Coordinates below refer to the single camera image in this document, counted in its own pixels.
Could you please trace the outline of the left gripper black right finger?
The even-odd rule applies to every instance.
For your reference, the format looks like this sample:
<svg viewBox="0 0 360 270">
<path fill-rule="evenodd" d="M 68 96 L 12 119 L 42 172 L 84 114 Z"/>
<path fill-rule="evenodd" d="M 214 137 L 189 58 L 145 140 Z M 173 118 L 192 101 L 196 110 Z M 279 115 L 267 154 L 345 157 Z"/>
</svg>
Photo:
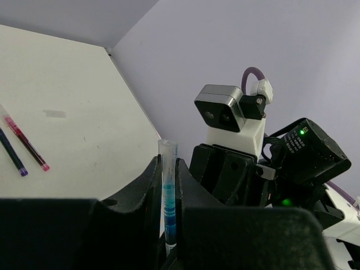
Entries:
<svg viewBox="0 0 360 270">
<path fill-rule="evenodd" d="M 321 228 L 298 208 L 225 206 L 177 160 L 177 259 L 184 269 L 334 269 Z"/>
</svg>

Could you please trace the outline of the light blue pen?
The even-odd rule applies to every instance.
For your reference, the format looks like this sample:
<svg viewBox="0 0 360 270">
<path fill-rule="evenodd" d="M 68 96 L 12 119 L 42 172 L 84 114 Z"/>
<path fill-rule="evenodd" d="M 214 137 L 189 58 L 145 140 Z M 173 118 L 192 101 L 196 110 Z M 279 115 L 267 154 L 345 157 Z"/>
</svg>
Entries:
<svg viewBox="0 0 360 270">
<path fill-rule="evenodd" d="M 166 255 L 177 245 L 176 193 L 174 184 L 163 185 L 163 213 Z"/>
</svg>

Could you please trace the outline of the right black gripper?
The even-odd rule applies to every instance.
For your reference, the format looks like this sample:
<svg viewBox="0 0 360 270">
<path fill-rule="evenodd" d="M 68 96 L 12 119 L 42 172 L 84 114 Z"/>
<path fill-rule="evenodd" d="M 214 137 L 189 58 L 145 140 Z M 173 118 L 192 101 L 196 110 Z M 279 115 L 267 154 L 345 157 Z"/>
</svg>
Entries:
<svg viewBox="0 0 360 270">
<path fill-rule="evenodd" d="M 266 207 L 275 197 L 276 170 L 264 160 L 230 148 L 196 146 L 190 173 L 224 205 Z"/>
</svg>

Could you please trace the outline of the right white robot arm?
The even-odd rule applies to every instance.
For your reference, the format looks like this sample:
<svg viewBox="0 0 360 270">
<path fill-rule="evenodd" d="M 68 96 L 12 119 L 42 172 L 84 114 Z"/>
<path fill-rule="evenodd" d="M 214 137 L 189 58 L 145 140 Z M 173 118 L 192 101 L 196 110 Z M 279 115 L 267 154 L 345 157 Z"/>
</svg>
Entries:
<svg viewBox="0 0 360 270">
<path fill-rule="evenodd" d="M 338 269 L 359 268 L 359 200 L 332 182 L 351 162 L 315 122 L 301 118 L 274 134 L 248 120 L 239 132 L 209 128 L 190 173 L 231 206 L 289 206 L 319 221 Z"/>
</svg>

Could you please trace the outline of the red pen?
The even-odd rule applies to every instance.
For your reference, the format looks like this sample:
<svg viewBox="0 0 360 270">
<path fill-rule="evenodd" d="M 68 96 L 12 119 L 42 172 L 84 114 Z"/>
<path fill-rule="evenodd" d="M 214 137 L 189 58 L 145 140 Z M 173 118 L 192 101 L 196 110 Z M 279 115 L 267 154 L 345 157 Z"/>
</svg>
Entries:
<svg viewBox="0 0 360 270">
<path fill-rule="evenodd" d="M 24 145 L 29 154 L 34 158 L 34 160 L 38 163 L 38 165 L 42 168 L 43 171 L 48 171 L 50 166 L 46 163 L 44 158 L 39 154 L 39 152 L 35 149 L 35 147 L 31 144 L 22 130 L 17 126 L 14 120 L 10 116 L 4 117 L 5 123 L 9 126 L 9 128 L 13 131 L 15 136 L 19 139 L 19 141 Z"/>
</svg>

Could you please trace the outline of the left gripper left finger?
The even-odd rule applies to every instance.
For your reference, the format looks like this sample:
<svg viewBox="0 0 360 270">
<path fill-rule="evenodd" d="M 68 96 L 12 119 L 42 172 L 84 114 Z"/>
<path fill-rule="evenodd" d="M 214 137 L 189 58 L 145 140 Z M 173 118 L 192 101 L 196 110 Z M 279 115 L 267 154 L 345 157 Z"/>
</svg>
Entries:
<svg viewBox="0 0 360 270">
<path fill-rule="evenodd" d="M 96 199 L 2 199 L 2 269 L 157 269 L 161 163 Z"/>
</svg>

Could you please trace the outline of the purple pen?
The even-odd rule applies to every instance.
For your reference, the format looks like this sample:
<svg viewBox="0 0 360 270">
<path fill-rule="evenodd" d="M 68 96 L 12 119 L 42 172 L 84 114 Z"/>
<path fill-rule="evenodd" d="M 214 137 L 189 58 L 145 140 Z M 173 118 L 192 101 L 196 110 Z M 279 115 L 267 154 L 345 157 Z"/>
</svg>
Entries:
<svg viewBox="0 0 360 270">
<path fill-rule="evenodd" d="M 16 151 L 14 150 L 14 148 L 12 147 L 10 141 L 8 140 L 8 138 L 6 137 L 4 131 L 1 129 L 0 131 L 0 137 L 1 137 L 1 144 L 4 147 L 5 151 L 7 152 L 7 154 L 9 155 L 11 161 L 13 162 L 14 166 L 16 167 L 17 171 L 19 172 L 19 174 L 24 177 L 28 175 L 28 171 L 25 168 L 25 166 L 23 165 L 23 162 L 20 160 L 20 158 L 18 157 Z"/>
</svg>

